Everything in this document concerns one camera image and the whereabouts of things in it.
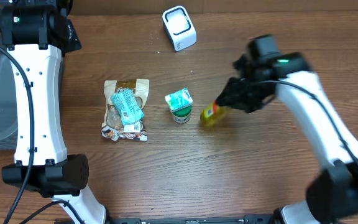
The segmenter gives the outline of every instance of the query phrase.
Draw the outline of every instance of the plastic bag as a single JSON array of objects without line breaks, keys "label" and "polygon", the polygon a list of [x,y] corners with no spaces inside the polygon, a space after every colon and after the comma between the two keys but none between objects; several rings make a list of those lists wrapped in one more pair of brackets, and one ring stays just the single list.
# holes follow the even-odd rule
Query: plastic bag
[{"label": "plastic bag", "polygon": [[102,136],[110,138],[113,141],[118,141],[120,138],[147,141],[147,132],[143,120],[141,119],[134,124],[122,125],[121,115],[111,100],[112,96],[116,93],[125,90],[132,90],[134,92],[138,107],[143,109],[149,95],[149,80],[107,80],[104,82],[106,113],[104,115],[104,122],[102,123]]}]

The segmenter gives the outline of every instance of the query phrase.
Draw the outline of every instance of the black cable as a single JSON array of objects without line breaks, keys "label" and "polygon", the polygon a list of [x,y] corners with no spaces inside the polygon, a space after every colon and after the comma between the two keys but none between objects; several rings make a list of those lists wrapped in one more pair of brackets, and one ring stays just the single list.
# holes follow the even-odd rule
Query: black cable
[{"label": "black cable", "polygon": [[338,127],[336,126],[334,119],[329,114],[327,108],[323,105],[323,103],[317,98],[317,96],[315,94],[309,92],[305,88],[300,87],[300,86],[298,86],[296,84],[293,84],[293,83],[290,83],[290,82],[285,82],[285,81],[280,81],[280,80],[261,81],[261,82],[256,83],[256,85],[264,84],[264,83],[275,83],[275,84],[282,84],[282,85],[292,86],[293,88],[296,88],[296,89],[302,91],[303,93],[306,93],[312,99],[314,99],[320,105],[320,107],[323,109],[323,111],[326,113],[326,115],[327,115],[329,121],[331,122],[336,134],[338,135],[339,140],[342,142],[342,147],[347,151],[347,153],[350,155],[350,157],[352,158],[352,160],[354,161],[354,163],[356,164],[356,166],[358,168],[358,159],[353,154],[353,152],[349,149],[349,146],[347,145],[347,142],[342,137],[342,134],[339,132]]},{"label": "black cable", "polygon": [[20,198],[22,197],[23,191],[30,179],[30,173],[31,173],[31,169],[32,169],[32,164],[34,161],[34,152],[35,152],[35,148],[34,148],[34,107],[33,107],[33,102],[32,102],[32,95],[31,95],[31,86],[29,83],[29,80],[27,79],[23,68],[20,66],[19,62],[17,62],[17,60],[10,55],[9,53],[7,53],[4,49],[2,49],[0,47],[0,53],[2,53],[3,55],[5,55],[18,69],[19,73],[22,75],[23,81],[24,81],[24,86],[25,89],[27,91],[27,99],[29,101],[29,117],[30,117],[30,156],[29,156],[29,165],[27,167],[27,172],[25,173],[25,177],[23,180],[23,184],[19,189],[19,192],[16,195],[15,201],[13,201],[13,204],[11,206],[11,209],[9,210],[8,214],[6,215],[4,224],[7,224],[9,222],[9,220],[12,217],[12,214],[17,206],[17,204],[19,203]]},{"label": "black cable", "polygon": [[71,212],[74,214],[75,218],[80,222],[80,224],[85,224],[85,222],[80,218],[79,214],[77,213],[77,211],[73,208],[72,205],[70,205],[70,203],[68,203],[67,201],[65,200],[57,200],[57,201],[54,201],[54,202],[50,202],[48,204],[46,204],[45,206],[43,206],[42,208],[38,209],[36,212],[34,212],[33,214],[31,214],[29,217],[27,217],[25,220],[23,220],[22,222],[20,222],[20,224],[25,224],[27,223],[28,221],[30,221],[31,219],[33,219],[36,215],[40,214],[41,212],[43,212],[45,209],[53,206],[53,205],[56,205],[56,204],[59,204],[59,203],[62,203],[64,204],[64,206],[68,207]]}]

